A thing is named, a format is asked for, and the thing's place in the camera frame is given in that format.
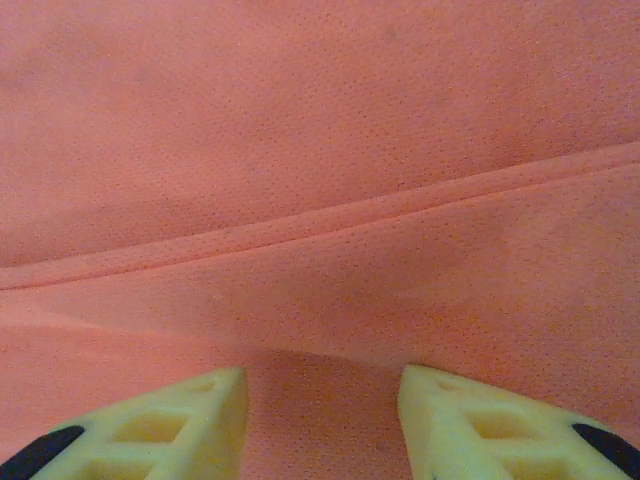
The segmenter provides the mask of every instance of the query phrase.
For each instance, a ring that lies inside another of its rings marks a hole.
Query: perforated fabric
[[[0,456],[237,363],[243,478],[409,478],[408,362],[638,443],[634,2],[0,8]]]

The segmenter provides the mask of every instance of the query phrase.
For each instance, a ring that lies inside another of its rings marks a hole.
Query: yellow plastic part
[[[571,425],[593,419],[409,365],[398,412],[414,480],[628,480]]]
[[[33,480],[236,479],[247,422],[244,369],[227,368],[65,422],[86,430]]]

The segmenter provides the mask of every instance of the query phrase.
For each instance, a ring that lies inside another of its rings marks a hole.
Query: black rubber tip
[[[0,480],[29,480],[83,433],[73,425],[34,440],[0,465]]]
[[[571,427],[629,477],[640,480],[640,451],[624,438],[584,423],[575,423]]]

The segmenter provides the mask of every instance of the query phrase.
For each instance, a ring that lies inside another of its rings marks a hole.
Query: rectangular hole
[[[94,460],[70,480],[145,480],[153,466],[131,460]]]
[[[213,390],[213,387],[215,387],[215,385],[216,385],[216,382],[207,382],[207,383],[203,383],[202,385],[196,385],[194,387],[190,387],[189,391],[193,393],[207,393]]]
[[[510,458],[503,462],[513,480],[579,480],[561,458]]]
[[[528,420],[515,412],[480,410],[466,413],[475,431],[482,438],[537,438]]]
[[[465,390],[464,388],[459,387],[458,385],[454,385],[453,383],[449,383],[449,382],[443,382],[442,380],[436,380],[436,384],[442,390],[447,390],[447,391],[463,391],[463,390]]]
[[[171,443],[189,420],[183,413],[142,412],[121,425],[114,442]]]

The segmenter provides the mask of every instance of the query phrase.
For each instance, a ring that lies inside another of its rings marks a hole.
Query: pink sheet
[[[242,478],[410,478],[408,362],[638,444],[637,15],[0,3],[0,458],[228,364]]]

